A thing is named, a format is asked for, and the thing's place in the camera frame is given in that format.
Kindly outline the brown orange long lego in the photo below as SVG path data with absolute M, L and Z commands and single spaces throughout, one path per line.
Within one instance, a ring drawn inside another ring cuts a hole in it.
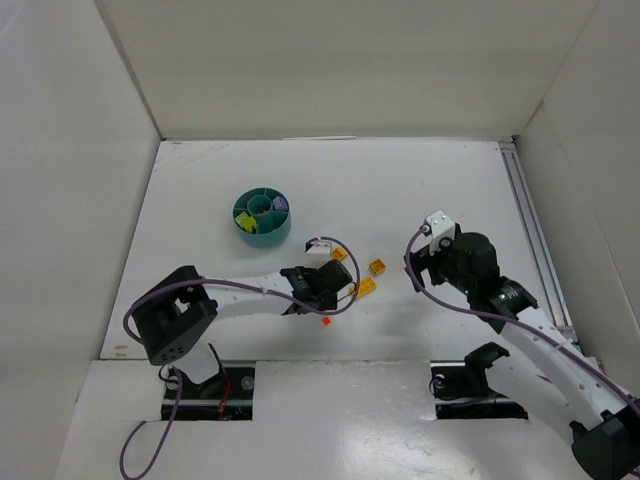
M 369 264 L 369 270 L 374 276 L 382 275 L 386 271 L 386 264 L 380 258 L 375 259 Z

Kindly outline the light green square lego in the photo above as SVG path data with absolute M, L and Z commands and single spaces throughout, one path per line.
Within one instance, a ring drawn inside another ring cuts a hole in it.
M 245 232 L 255 234 L 258 227 L 257 220 L 247 212 L 241 212 L 234 218 L 235 223 Z

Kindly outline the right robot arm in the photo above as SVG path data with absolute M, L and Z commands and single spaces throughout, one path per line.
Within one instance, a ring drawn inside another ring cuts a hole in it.
M 425 223 L 408 246 L 405 270 L 416 292 L 448 284 L 475 316 L 506 341 L 488 342 L 431 382 L 444 401 L 502 395 L 542 420 L 592 479 L 639 474 L 639 400 L 592 366 L 521 284 L 500 272 L 490 240 L 459 224 Z

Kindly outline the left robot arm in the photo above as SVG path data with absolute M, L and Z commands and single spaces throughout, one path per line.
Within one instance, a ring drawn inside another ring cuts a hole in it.
M 152 365 L 168 365 L 200 390 L 222 381 L 217 352 L 203 336 L 226 318 L 336 315 L 339 294 L 357 278 L 338 260 L 241 279 L 207 279 L 192 265 L 172 272 L 130 307 L 123 324 Z

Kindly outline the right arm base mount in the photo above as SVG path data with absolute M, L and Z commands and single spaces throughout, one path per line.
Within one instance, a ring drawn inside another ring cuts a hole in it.
M 489 387 L 486 370 L 508 351 L 489 342 L 467 354 L 463 360 L 430 363 L 429 391 L 435 400 L 437 420 L 520 419 L 527 411 Z

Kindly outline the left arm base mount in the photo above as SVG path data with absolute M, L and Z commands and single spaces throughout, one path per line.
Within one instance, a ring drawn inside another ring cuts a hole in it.
M 250 421 L 256 364 L 220 358 L 210 343 L 199 343 L 178 362 L 185 372 L 163 366 L 161 418 L 177 421 Z

